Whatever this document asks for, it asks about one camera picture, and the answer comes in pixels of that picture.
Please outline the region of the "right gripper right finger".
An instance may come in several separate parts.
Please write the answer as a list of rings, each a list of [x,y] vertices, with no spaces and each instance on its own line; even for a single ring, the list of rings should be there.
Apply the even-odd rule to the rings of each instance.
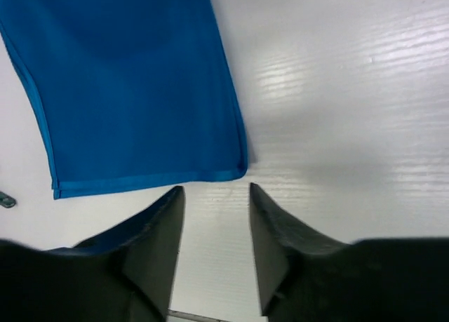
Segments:
[[[446,238],[343,243],[249,187],[261,314],[269,321],[447,321]]]

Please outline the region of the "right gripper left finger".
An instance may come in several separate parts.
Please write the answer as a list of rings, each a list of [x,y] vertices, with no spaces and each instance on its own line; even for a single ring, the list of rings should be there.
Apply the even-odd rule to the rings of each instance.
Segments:
[[[185,216],[176,186],[71,248],[1,241],[2,321],[165,321]]]

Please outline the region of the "blue cloth napkin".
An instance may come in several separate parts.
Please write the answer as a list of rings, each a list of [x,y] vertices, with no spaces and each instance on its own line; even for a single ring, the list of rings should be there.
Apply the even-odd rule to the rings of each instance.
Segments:
[[[243,177],[243,118],[211,0],[1,0],[53,196]]]

